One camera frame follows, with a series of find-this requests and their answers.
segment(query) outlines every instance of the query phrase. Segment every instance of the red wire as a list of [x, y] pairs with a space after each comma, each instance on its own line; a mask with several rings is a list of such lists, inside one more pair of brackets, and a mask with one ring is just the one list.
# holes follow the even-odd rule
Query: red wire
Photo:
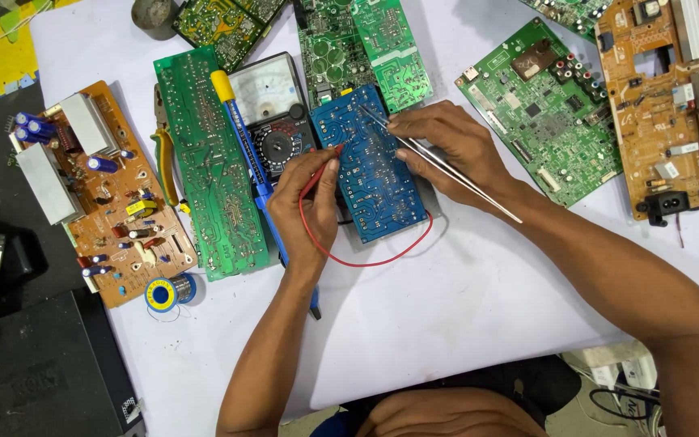
[[[338, 156], [341, 152], [342, 149], [344, 148], [344, 144], [339, 144], [336, 146], [336, 156]], [[304, 187], [304, 190], [301, 191], [301, 195], [298, 196], [298, 210], [301, 212], [301, 221], [304, 223], [304, 227], [306, 228], [306, 232], [309, 234], [311, 237], [312, 243], [315, 243], [315, 246], [322, 252], [325, 253], [325, 255], [328, 255], [329, 258], [332, 260], [336, 261], [337, 263], [340, 263], [342, 265], [346, 265], [347, 267], [376, 267], [380, 266], [386, 263], [392, 263], [395, 260], [399, 259], [400, 257], [404, 256], [406, 253], [408, 253], [410, 250], [414, 249], [414, 246], [418, 245], [420, 241], [424, 240], [425, 237], [428, 235], [430, 232], [430, 229], [433, 227], [433, 216], [430, 213], [430, 211], [425, 211], [428, 214], [428, 219], [430, 219], [430, 223], [428, 224], [428, 229], [425, 229], [425, 232], [421, 235], [420, 238], [417, 239], [411, 246], [407, 247], [403, 252], [399, 253], [398, 255], [395, 255], [393, 258], [390, 258], [389, 260], [386, 261], [380, 261], [378, 263], [368, 263], [368, 264], [354, 264], [354, 263], [348, 263], [346, 261], [342, 261], [339, 258], [335, 257], [332, 255], [330, 252], [325, 250], [323, 246], [320, 245], [319, 242], [317, 242], [317, 239], [315, 238], [315, 235], [311, 233], [311, 229], [309, 229], [309, 224], [306, 223], [306, 217], [304, 216], [304, 197], [311, 191], [311, 189], [317, 184], [317, 181], [320, 180], [320, 177], [322, 176], [323, 172], [325, 171], [325, 166], [327, 165], [324, 164], [322, 167], [320, 167], [320, 170], [317, 170], [317, 173], [315, 173], [314, 176], [311, 177], [309, 180], [309, 183], [306, 184]]]

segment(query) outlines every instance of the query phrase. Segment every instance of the pliers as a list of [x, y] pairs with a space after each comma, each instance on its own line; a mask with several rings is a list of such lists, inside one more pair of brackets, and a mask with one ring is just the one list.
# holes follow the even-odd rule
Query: pliers
[[161, 98], [161, 86], [155, 84], [153, 93], [155, 106], [155, 134], [150, 135], [150, 139], [155, 141], [155, 159], [158, 165], [159, 182], [161, 189], [169, 206], [177, 206], [180, 198], [177, 196], [177, 189], [174, 185], [172, 175], [172, 160], [174, 159], [174, 144], [169, 133], [169, 120], [166, 118], [166, 108], [163, 106]]

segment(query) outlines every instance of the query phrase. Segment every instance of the person's right hand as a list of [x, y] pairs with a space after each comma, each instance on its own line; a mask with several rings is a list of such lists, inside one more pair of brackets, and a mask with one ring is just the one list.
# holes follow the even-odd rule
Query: person's right hand
[[[498, 197], [514, 196], [523, 189], [524, 183], [514, 179], [503, 165], [489, 130], [477, 123], [461, 106], [444, 100], [419, 110], [391, 115], [390, 119], [390, 133], [401, 138], [424, 138], [439, 146], [447, 152], [449, 163], [497, 201], [500, 200]], [[413, 173], [425, 177], [450, 199], [487, 212], [495, 211], [478, 195], [408, 148], [400, 148], [395, 155], [406, 162]]]

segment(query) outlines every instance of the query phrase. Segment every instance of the yellow pliers handle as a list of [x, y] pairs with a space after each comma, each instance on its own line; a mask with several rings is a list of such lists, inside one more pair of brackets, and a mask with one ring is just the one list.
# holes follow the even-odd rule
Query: yellow pliers handle
[[155, 134], [150, 135], [150, 139], [155, 141], [155, 159], [158, 165], [159, 182], [166, 203], [169, 206], [180, 204], [177, 196], [177, 189], [174, 185], [174, 175], [172, 174], [172, 161], [174, 156], [174, 144], [168, 128], [159, 128]]

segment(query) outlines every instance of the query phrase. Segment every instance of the orange circuit board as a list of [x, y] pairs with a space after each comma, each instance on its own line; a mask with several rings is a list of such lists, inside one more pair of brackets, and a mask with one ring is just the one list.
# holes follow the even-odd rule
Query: orange circuit board
[[[104, 156], [118, 165], [114, 173], [89, 168], [89, 157], [83, 151], [85, 145], [75, 144], [77, 128], [67, 129], [70, 127], [65, 114], [67, 108], [62, 109], [60, 104], [41, 114], [57, 127], [50, 143], [21, 145], [23, 150], [44, 147], [55, 155], [60, 166], [57, 173], [68, 181], [69, 193], [82, 205], [79, 214], [84, 213], [80, 218], [64, 220], [63, 226], [77, 251], [78, 263], [90, 261], [93, 265], [111, 267], [103, 274], [92, 275], [86, 282], [92, 291], [102, 295], [107, 308], [114, 308], [143, 294], [151, 279], [171, 278], [196, 265], [197, 257], [176, 213], [166, 205], [158, 176], [110, 87], [97, 82], [80, 93], [95, 103], [99, 110], [96, 114], [102, 116], [120, 147], [120, 152]], [[131, 238], [131, 231], [140, 231], [141, 236]], [[131, 246], [120, 248], [121, 243]], [[99, 255], [106, 259], [93, 263], [93, 256]]]
[[615, 0], [596, 36], [634, 218], [665, 226], [699, 208], [699, 2]]

